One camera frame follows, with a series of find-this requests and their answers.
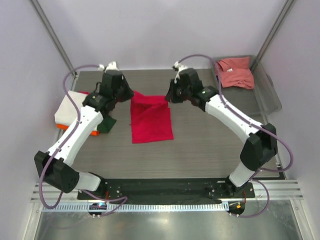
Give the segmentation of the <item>red t-shirt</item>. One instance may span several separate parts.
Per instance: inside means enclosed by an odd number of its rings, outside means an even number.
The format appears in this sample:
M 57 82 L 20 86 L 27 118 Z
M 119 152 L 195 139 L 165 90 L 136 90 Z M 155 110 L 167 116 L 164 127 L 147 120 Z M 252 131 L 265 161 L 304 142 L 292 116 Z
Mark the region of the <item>red t-shirt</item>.
M 132 143 L 144 144 L 174 139 L 171 109 L 163 95 L 134 92 L 130 100 Z

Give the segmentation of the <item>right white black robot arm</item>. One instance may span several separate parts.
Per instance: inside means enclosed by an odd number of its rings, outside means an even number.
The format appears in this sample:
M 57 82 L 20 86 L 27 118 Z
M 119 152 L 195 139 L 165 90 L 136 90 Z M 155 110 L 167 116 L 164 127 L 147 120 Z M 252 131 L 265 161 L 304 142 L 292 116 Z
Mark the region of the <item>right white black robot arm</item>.
M 170 80 L 165 100 L 173 104 L 190 101 L 193 106 L 221 121 L 244 143 L 239 164 L 222 186 L 228 196 L 236 198 L 243 193 L 250 178 L 278 153 L 276 128 L 241 112 L 215 87 L 203 86 L 194 68 L 181 65 L 174 70 L 176 76 Z

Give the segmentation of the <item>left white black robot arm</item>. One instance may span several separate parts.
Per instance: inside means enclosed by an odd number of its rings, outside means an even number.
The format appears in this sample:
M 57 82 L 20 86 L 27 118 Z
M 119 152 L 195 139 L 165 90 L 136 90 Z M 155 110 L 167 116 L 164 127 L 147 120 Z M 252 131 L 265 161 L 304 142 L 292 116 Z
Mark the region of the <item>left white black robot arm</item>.
M 74 160 L 90 136 L 119 102 L 130 100 L 134 92 L 117 67 L 104 67 L 102 79 L 93 92 L 76 109 L 76 118 L 60 139 L 46 152 L 38 151 L 34 162 L 41 183 L 47 183 L 63 193 L 88 191 L 100 200 L 107 192 L 105 179 L 90 172 L 73 169 Z

